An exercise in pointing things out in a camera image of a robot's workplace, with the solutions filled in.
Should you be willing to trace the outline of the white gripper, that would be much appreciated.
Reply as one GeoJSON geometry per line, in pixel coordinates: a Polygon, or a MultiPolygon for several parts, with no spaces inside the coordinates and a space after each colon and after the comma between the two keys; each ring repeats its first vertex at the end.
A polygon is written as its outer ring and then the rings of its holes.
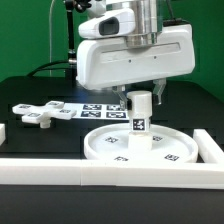
{"type": "Polygon", "coordinates": [[[77,81],[88,90],[113,87],[122,110],[126,84],[154,80],[153,103],[162,103],[166,80],[189,74],[195,67],[190,24],[164,27],[157,43],[128,48],[123,37],[85,40],[77,51],[77,81]]]}

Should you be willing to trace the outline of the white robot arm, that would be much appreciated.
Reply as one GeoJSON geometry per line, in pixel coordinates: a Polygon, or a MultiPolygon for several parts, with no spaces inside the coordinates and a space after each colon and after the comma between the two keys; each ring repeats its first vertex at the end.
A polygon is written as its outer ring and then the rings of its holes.
{"type": "Polygon", "coordinates": [[[189,74],[195,67],[192,26],[180,18],[165,20],[167,0],[94,2],[90,19],[78,27],[83,41],[77,50],[77,81],[88,90],[112,87],[123,108],[131,83],[153,81],[160,96],[168,77],[189,74]]]}

